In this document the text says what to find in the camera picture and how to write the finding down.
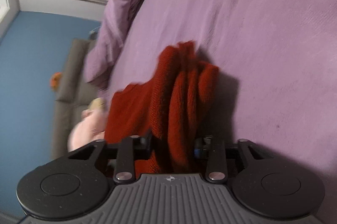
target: stuffed animal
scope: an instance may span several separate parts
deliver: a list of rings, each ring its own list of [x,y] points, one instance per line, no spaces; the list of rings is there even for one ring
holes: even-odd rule
[[[53,91],[57,91],[59,85],[60,85],[60,79],[62,77],[62,73],[61,72],[57,72],[55,74],[52,75],[52,77],[50,78],[50,88]]]
[[[104,139],[107,116],[103,99],[94,99],[89,108],[82,112],[82,121],[72,129],[68,138],[68,151],[76,150],[91,141]]]

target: red fabric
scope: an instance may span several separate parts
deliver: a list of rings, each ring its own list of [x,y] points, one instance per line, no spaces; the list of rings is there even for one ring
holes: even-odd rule
[[[140,173],[188,173],[196,170],[193,143],[197,127],[213,100],[218,67],[199,61],[194,42],[168,46],[153,78],[130,84],[112,98],[105,139],[116,143],[151,128],[154,151],[135,162]]]

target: circular pad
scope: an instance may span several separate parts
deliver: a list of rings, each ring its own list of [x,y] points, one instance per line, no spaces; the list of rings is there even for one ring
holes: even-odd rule
[[[299,218],[315,212],[325,193],[315,174],[279,158],[255,160],[236,176],[232,189],[242,205],[274,219]]]
[[[23,210],[44,220],[68,220],[96,209],[107,178],[86,160],[54,160],[25,175],[16,194]]]
[[[292,195],[301,187],[296,177],[284,173],[266,175],[261,183],[267,192],[274,195]]]
[[[72,174],[52,174],[41,182],[41,189],[49,195],[64,196],[76,191],[80,180]]]

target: bed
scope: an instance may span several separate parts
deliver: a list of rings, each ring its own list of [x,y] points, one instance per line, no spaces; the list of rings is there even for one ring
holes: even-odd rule
[[[221,71],[199,133],[247,138],[310,168],[326,187],[317,216],[336,223],[336,25],[337,0],[110,0],[84,78],[109,105],[151,78],[167,45],[195,40]]]

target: gray ribbed surface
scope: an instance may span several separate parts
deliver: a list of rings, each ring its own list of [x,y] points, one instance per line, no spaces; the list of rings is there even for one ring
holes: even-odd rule
[[[25,218],[22,224],[52,222]],[[131,185],[117,186],[96,211],[58,224],[322,224],[313,216],[274,221],[243,209],[222,185],[198,174],[142,175]]]

